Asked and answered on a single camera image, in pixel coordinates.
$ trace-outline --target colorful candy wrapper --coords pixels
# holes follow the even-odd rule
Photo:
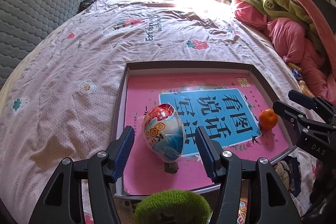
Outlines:
[[[299,73],[296,69],[292,69],[292,72],[296,80],[303,80],[301,73]]]
[[[143,119],[146,145],[164,162],[176,162],[185,142],[184,126],[170,104],[152,109]]]

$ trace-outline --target white flower print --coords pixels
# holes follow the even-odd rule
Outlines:
[[[80,87],[79,92],[84,95],[92,94],[96,89],[95,84],[93,84],[91,81],[85,81],[81,83],[79,87]]]

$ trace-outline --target tangerine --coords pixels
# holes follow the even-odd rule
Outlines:
[[[276,126],[278,115],[271,108],[264,109],[259,116],[259,124],[263,129],[270,130]]]

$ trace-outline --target gray quilted mattress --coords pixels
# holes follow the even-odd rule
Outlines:
[[[15,67],[83,0],[0,0],[0,89]]]

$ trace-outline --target metal screw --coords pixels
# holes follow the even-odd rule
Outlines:
[[[69,159],[69,158],[65,158],[65,159],[62,160],[62,163],[63,163],[64,165],[67,165],[67,164],[70,163],[70,161],[71,161],[71,159]]]
[[[99,158],[104,158],[106,155],[107,155],[107,153],[105,151],[99,151],[98,154],[97,154],[97,156]]]
[[[223,151],[222,154],[225,158],[230,158],[232,156],[232,152],[227,150]]]
[[[268,159],[262,157],[259,159],[259,161],[262,163],[262,164],[267,164],[268,163]]]

